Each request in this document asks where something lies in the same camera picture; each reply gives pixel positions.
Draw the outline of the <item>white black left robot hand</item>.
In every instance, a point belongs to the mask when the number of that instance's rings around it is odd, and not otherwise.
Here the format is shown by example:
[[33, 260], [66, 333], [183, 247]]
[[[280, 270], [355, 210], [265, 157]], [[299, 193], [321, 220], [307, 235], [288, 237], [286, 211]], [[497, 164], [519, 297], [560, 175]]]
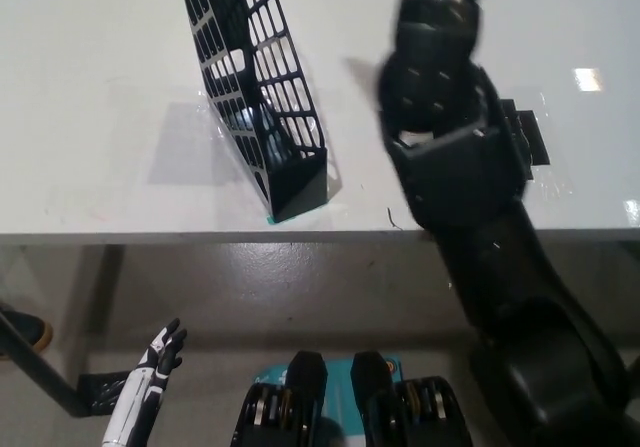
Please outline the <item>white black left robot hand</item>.
[[148, 345], [120, 392], [102, 446], [147, 445], [170, 375], [182, 364], [186, 337], [187, 330], [175, 318]]

